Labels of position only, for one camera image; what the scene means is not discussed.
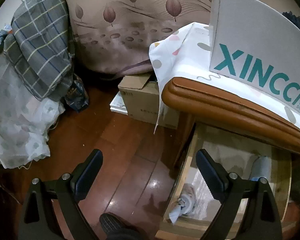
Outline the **dark plaid slipper foot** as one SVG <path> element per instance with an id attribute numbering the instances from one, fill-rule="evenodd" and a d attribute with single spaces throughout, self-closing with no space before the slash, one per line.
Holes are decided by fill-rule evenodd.
<path id="1" fill-rule="evenodd" d="M 99 222 L 108 240 L 142 240 L 147 239 L 137 227 L 124 223 L 112 213 L 100 215 Z"/>

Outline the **brown cardboard box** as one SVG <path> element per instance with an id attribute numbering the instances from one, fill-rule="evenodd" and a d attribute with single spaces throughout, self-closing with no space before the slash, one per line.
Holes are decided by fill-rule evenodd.
<path id="1" fill-rule="evenodd" d="M 179 112 L 159 109 L 159 87 L 154 73 L 127 75 L 118 85 L 128 115 L 139 121 L 176 129 Z"/>

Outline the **white XINCCI shoe box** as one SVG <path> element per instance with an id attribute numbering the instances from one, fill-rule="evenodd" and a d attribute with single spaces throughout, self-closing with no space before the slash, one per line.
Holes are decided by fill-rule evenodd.
<path id="1" fill-rule="evenodd" d="M 300 29 L 258 0 L 212 0 L 210 71 L 300 113 Z"/>

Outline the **white patterned table cloth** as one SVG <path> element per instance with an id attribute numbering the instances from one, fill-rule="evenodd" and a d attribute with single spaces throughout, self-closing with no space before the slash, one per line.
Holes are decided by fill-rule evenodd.
<path id="1" fill-rule="evenodd" d="M 159 94 L 174 77 L 183 77 L 246 99 L 279 115 L 300 129 L 300 114 L 276 98 L 240 81 L 209 71 L 209 26 L 191 23 L 150 45 L 149 58 Z"/>

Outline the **beige leaf print bedsheet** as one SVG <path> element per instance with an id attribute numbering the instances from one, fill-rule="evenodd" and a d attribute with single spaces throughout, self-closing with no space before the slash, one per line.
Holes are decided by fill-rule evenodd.
<path id="1" fill-rule="evenodd" d="M 151 69 L 149 46 L 179 28 L 210 20 L 211 0 L 66 0 L 84 65 L 110 75 Z M 294 0 L 260 0 L 300 17 Z"/>

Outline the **white patterned underwear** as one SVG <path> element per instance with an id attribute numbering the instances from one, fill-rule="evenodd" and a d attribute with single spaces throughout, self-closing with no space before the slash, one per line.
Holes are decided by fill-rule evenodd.
<path id="1" fill-rule="evenodd" d="M 194 186 L 192 184 L 185 183 L 177 202 L 168 214 L 168 218 L 171 223 L 175 224 L 180 216 L 193 214 L 196 202 Z"/>

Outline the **dark blue printed bag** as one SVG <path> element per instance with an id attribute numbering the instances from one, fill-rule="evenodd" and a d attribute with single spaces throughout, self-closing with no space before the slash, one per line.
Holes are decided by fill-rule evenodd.
<path id="1" fill-rule="evenodd" d="M 73 75 L 73 82 L 64 97 L 64 102 L 76 112 L 81 112 L 89 106 L 89 96 L 83 86 L 83 81 L 76 74 Z"/>

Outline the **white sheer dotted fabric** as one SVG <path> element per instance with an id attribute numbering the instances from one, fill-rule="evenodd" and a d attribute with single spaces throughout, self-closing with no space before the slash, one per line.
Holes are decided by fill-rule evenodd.
<path id="1" fill-rule="evenodd" d="M 0 164 L 4 168 L 50 156 L 47 133 L 63 112 L 61 102 L 37 100 L 0 53 Z"/>

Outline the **dark navy underwear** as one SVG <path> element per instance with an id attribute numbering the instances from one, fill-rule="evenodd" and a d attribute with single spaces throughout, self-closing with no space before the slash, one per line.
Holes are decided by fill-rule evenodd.
<path id="1" fill-rule="evenodd" d="M 298 29 L 300 29 L 300 16 L 294 15 L 291 11 L 290 12 L 283 12 L 283 16 L 290 20 Z"/>

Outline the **grey plaid blanket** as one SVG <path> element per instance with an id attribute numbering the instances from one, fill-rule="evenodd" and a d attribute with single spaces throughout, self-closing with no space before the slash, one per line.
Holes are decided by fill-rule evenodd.
<path id="1" fill-rule="evenodd" d="M 12 18 L 4 54 L 29 92 L 59 101 L 73 82 L 74 45 L 66 0 L 25 0 Z"/>

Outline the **brown wooden nightstand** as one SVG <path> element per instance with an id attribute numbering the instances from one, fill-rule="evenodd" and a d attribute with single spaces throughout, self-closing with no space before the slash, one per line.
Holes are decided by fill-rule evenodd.
<path id="1" fill-rule="evenodd" d="M 299 128 L 270 110 L 234 94 L 186 78 L 174 77 L 164 87 L 162 99 L 166 105 L 180 111 L 176 143 L 170 155 L 179 173 L 199 124 L 235 133 L 287 151 L 290 153 L 291 162 L 294 158 L 300 158 Z M 235 239 L 247 201 L 247 199 L 241 200 L 226 239 Z M 288 220 L 286 217 L 280 220 L 282 239 L 285 239 L 295 229 L 296 221 Z M 156 237 L 158 239 L 201 239 L 201 237 L 192 238 L 158 231 Z"/>

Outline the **light wooden drawer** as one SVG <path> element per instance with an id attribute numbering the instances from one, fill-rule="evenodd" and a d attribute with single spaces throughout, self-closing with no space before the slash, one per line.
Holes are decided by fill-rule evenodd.
<path id="1" fill-rule="evenodd" d="M 271 159 L 271 174 L 267 176 L 279 211 L 284 219 L 291 187 L 292 162 L 290 153 L 268 144 L 246 138 L 221 129 L 197 125 L 173 190 L 159 233 L 200 238 L 216 215 L 221 204 L 215 200 L 197 168 L 195 155 L 205 149 L 215 162 L 222 164 L 227 172 L 235 172 L 248 179 L 254 161 L 261 156 Z M 175 207 L 183 189 L 192 189 L 196 197 L 194 210 L 180 216 L 172 223 L 168 214 Z"/>

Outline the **white flat box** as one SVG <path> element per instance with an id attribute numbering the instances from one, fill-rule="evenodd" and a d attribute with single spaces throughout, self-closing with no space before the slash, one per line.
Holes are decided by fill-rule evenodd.
<path id="1" fill-rule="evenodd" d="M 110 110 L 114 113 L 128 115 L 124 100 L 120 92 L 118 92 L 111 101 Z"/>

